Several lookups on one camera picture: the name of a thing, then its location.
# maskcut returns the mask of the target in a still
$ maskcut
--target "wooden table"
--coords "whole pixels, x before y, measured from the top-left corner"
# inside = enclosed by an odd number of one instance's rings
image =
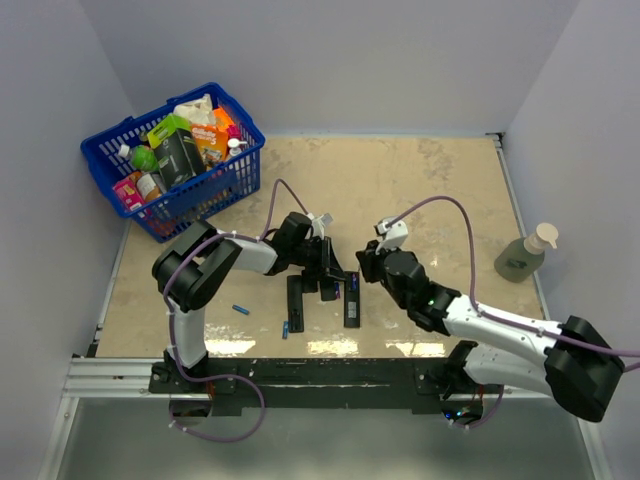
[[[332,237],[345,270],[357,269],[354,253],[374,238],[373,225],[425,197],[447,194],[466,207],[474,227],[479,301],[541,318],[531,280],[512,284],[493,260],[519,236],[493,141],[487,138],[272,137],[262,153],[262,186],[211,217],[222,230],[258,235],[271,188],[282,177],[314,214],[331,213]],[[299,211],[284,188],[273,226]],[[469,290],[469,247],[458,210],[427,205],[406,219],[404,249],[416,253],[427,275],[464,293]],[[99,357],[160,357],[168,342],[166,307],[151,266],[166,244],[132,224],[98,347]],[[289,274],[296,268],[289,269]],[[213,356],[446,356],[456,338],[427,333],[406,317],[380,285],[362,287],[362,328],[343,328],[342,300],[324,303],[304,295],[305,332],[282,339],[287,318],[286,273],[264,277],[232,271],[207,308],[205,338]],[[231,309],[250,310],[249,316]]]

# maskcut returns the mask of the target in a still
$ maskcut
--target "green bottle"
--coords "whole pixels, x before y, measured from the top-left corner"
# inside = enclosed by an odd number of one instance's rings
[[[153,150],[145,145],[138,145],[131,149],[129,145],[123,143],[120,145],[118,155],[129,160],[133,168],[142,172],[158,171],[158,160],[156,160]]]
[[[511,242],[493,266],[501,277],[520,283],[542,265],[545,248],[558,248],[557,239],[558,229],[550,223],[541,223],[535,233]]]

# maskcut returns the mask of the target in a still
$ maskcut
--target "white wall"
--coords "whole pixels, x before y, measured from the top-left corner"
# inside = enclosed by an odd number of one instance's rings
[[[505,138],[529,230],[560,230],[540,271],[551,313],[640,349],[640,3],[582,0]],[[640,471],[640,374],[623,377],[602,423],[619,480]]]
[[[0,476],[35,478],[123,222],[80,141],[131,113],[75,0],[0,4]]]
[[[207,81],[268,133],[504,131],[578,0],[80,0],[135,109]]]

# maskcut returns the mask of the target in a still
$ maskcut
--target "spray bottle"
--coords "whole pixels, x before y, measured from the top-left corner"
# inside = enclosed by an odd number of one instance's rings
[[[541,223],[528,237],[511,242],[493,263],[496,272],[514,283],[524,281],[544,262],[545,248],[558,248],[558,229],[550,223]]]

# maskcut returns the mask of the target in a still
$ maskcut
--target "blue basket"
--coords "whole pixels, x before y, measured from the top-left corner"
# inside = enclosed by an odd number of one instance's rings
[[[211,95],[214,108],[223,107],[242,132],[247,148],[241,156],[217,165],[212,170],[172,188],[162,197],[129,211],[112,187],[135,169],[117,155],[120,145],[140,144],[138,134],[155,127],[177,104]],[[133,217],[158,242],[182,233],[192,222],[227,208],[260,188],[260,149],[264,136],[240,104],[218,84],[207,83],[138,118],[121,123],[84,140],[80,146],[89,170],[102,194],[121,217]]]

